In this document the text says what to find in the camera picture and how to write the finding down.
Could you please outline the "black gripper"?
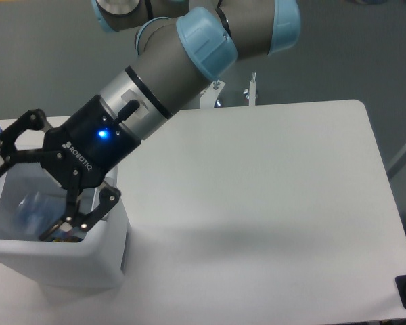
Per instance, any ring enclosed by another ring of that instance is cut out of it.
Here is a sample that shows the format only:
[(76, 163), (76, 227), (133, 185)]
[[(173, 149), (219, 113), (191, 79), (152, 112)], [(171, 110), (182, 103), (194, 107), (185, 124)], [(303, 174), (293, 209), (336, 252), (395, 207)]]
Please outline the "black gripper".
[[(29, 110), (0, 134), (0, 177), (18, 163), (41, 163), (41, 166), (66, 190), (64, 214), (42, 232), (38, 239), (47, 241), (62, 226), (91, 230), (119, 202), (121, 191), (104, 180), (108, 171), (136, 149), (141, 140), (125, 129), (125, 120), (140, 104), (131, 100), (111, 116), (95, 95), (62, 125), (52, 128), (41, 109)], [(16, 140), (27, 130), (43, 131), (43, 149), (17, 150)], [(54, 151), (61, 152), (61, 159), (54, 159)], [(80, 211), (82, 189), (69, 187), (70, 176), (78, 169), (80, 187), (99, 191), (99, 204), (89, 213)]]

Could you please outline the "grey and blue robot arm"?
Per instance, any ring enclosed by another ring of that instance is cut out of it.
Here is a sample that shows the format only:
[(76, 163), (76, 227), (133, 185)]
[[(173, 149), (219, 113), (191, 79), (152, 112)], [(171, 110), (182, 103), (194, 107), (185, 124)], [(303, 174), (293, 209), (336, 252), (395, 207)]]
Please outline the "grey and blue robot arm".
[(137, 28), (137, 61), (59, 127), (29, 110), (0, 133), (0, 178), (19, 163), (39, 163), (66, 191), (64, 214), (39, 236), (88, 232), (120, 200), (106, 174), (236, 61), (293, 47), (295, 1), (94, 1), (99, 23)]

